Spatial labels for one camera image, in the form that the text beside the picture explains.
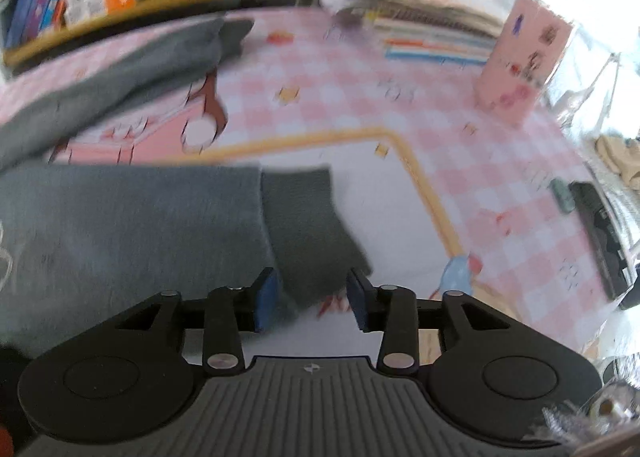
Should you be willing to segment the black device on table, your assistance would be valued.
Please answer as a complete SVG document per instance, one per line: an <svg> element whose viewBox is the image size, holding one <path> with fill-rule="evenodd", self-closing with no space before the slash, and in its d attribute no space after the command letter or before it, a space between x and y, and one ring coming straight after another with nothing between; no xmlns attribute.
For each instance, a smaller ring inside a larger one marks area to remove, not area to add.
<svg viewBox="0 0 640 457"><path fill-rule="evenodd" d="M584 225L608 299L621 310L639 305L639 260L623 245L620 221L608 201L589 182L570 183L576 210Z"/></svg>

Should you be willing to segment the grey sweatpants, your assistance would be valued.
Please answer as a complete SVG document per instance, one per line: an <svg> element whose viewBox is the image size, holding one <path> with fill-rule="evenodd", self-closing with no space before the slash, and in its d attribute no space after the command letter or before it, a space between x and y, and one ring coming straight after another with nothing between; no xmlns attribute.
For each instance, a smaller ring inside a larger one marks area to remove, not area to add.
<svg viewBox="0 0 640 457"><path fill-rule="evenodd" d="M43 154L102 118L238 57L248 19L149 42L44 95L1 128L1 344L36 357L165 290L200 299L267 267L278 321L370 264L338 216L326 169L53 164Z"/></svg>

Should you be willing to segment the stack of magazines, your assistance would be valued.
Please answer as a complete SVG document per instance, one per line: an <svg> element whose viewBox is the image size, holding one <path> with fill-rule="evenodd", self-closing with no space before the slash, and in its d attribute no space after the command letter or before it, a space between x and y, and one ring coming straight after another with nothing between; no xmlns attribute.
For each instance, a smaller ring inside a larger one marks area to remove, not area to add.
<svg viewBox="0 0 640 457"><path fill-rule="evenodd" d="M363 27L388 58L483 66L515 0L320 0L343 28Z"/></svg>

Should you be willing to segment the pink checkered cartoon tablecloth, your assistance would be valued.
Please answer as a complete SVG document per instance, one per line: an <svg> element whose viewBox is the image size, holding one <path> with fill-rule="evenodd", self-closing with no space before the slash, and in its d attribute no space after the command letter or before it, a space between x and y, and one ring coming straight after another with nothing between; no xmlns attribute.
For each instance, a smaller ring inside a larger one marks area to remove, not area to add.
<svg viewBox="0 0 640 457"><path fill-rule="evenodd" d="M594 359L614 309L577 212L555 180L588 180L544 111L521 130L474 104L475 67L385 59L367 35L319 9L189 18L82 48L1 91L1 128L26 106L149 42L215 19L252 22L217 71L100 119L43 154L53 164L326 169L334 208L376 285L439 292L459 265L473 295ZM247 354L371 354L343 289L251 336Z"/></svg>

